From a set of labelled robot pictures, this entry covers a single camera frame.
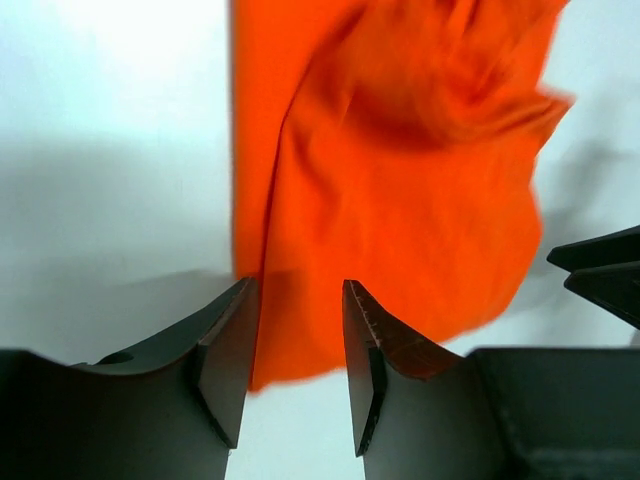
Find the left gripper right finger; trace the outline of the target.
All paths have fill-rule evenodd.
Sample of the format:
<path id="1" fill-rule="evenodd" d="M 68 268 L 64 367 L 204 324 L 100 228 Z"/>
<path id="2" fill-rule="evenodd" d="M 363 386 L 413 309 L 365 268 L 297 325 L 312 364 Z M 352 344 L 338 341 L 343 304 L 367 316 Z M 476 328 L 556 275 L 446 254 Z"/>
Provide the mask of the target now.
<path id="1" fill-rule="evenodd" d="M 459 356 L 343 284 L 356 455 L 369 479 L 635 479 L 635 349 Z"/>

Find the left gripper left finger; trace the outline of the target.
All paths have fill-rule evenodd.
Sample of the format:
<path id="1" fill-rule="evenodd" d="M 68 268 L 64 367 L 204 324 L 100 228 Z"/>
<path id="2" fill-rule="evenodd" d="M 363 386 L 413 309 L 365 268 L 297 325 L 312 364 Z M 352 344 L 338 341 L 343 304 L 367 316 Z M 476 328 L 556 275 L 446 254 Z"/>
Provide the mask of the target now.
<path id="1" fill-rule="evenodd" d="M 254 362 L 258 285 L 95 364 L 1 354 L 5 479 L 221 479 Z"/>

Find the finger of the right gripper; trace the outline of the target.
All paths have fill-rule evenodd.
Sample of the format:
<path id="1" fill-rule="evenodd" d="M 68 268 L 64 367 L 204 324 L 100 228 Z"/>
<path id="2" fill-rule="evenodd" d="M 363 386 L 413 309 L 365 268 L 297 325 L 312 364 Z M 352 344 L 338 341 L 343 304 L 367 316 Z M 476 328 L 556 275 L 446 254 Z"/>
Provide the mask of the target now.
<path id="1" fill-rule="evenodd" d="M 569 273 L 564 287 L 639 327 L 639 240 L 635 226 L 557 246 L 547 261 Z"/>

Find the orange t shirt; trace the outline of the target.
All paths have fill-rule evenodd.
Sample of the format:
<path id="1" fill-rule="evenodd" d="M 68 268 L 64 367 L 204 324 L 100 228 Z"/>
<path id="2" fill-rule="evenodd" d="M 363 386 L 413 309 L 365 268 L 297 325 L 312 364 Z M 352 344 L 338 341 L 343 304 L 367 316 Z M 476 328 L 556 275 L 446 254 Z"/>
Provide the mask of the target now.
<path id="1" fill-rule="evenodd" d="M 250 388 L 345 363 L 342 285 L 445 342 L 540 243 L 541 84 L 561 1 L 235 1 L 234 267 L 261 287 Z"/>

